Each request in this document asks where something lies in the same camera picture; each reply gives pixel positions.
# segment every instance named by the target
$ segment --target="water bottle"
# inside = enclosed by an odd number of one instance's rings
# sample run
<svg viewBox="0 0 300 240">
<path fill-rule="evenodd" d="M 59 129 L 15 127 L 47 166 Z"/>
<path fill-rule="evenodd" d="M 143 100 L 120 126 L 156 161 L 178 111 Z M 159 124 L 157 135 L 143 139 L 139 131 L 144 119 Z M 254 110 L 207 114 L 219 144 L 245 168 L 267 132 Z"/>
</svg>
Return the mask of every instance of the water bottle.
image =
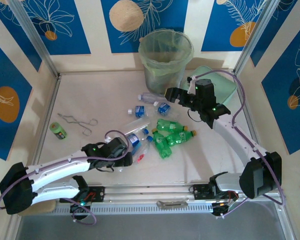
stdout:
<svg viewBox="0 0 300 240">
<path fill-rule="evenodd" d="M 144 128 L 129 134 L 127 138 L 130 140 L 132 147 L 135 147 L 140 141 L 146 139 L 148 134 L 148 129 Z"/>
<path fill-rule="evenodd" d="M 144 92 L 142 94 L 139 94 L 138 99 L 140 101 L 143 101 L 144 103 L 149 103 L 149 104 L 153 104 L 155 102 L 167 101 L 163 96 L 159 96 L 159 95 L 153 94 L 151 92 Z"/>
<path fill-rule="evenodd" d="M 135 106 L 134 108 L 128 109 L 128 114 L 134 114 L 137 118 L 144 116 L 151 117 L 155 114 L 155 110 L 153 107 Z"/>
<path fill-rule="evenodd" d="M 151 123 L 151 119 L 147 116 L 141 117 L 137 120 L 134 120 L 126 125 L 123 125 L 118 130 L 122 132 L 124 135 L 128 136 L 129 134 L 139 130 L 146 128 Z M 106 143 L 109 143 L 112 139 L 115 139 L 117 137 L 123 138 L 123 136 L 117 132 L 110 132 L 104 141 Z"/>
<path fill-rule="evenodd" d="M 171 106 L 165 102 L 155 101 L 153 106 L 155 111 L 163 116 L 167 116 L 174 120 L 178 119 L 179 117 L 179 113 L 175 109 L 172 109 Z"/>
<path fill-rule="evenodd" d="M 182 126 L 180 123 L 176 121 L 168 121 L 160 118 L 156 123 L 156 129 L 167 131 L 170 133 L 180 133 L 181 131 L 187 131 L 188 127 Z"/>
<path fill-rule="evenodd" d="M 159 133 L 158 129 L 156 128 L 152 130 L 152 133 L 153 133 L 153 141 L 156 149 L 160 154 L 160 157 L 163 159 L 169 157 L 172 154 L 172 151 L 165 137 L 161 133 Z"/>
<path fill-rule="evenodd" d="M 168 136 L 165 137 L 167 143 L 169 146 L 174 146 L 176 144 L 182 144 L 187 142 L 189 139 L 192 137 L 196 136 L 197 132 L 196 131 L 182 131 L 178 133 L 172 133 Z"/>
<path fill-rule="evenodd" d="M 150 148 L 150 143 L 152 141 L 153 141 L 152 136 L 147 136 L 146 139 L 138 143 L 137 150 L 134 153 L 132 153 L 133 154 L 132 160 L 134 164 L 140 163 L 140 161 L 144 158 L 144 156 L 146 155 L 146 153 Z"/>
</svg>

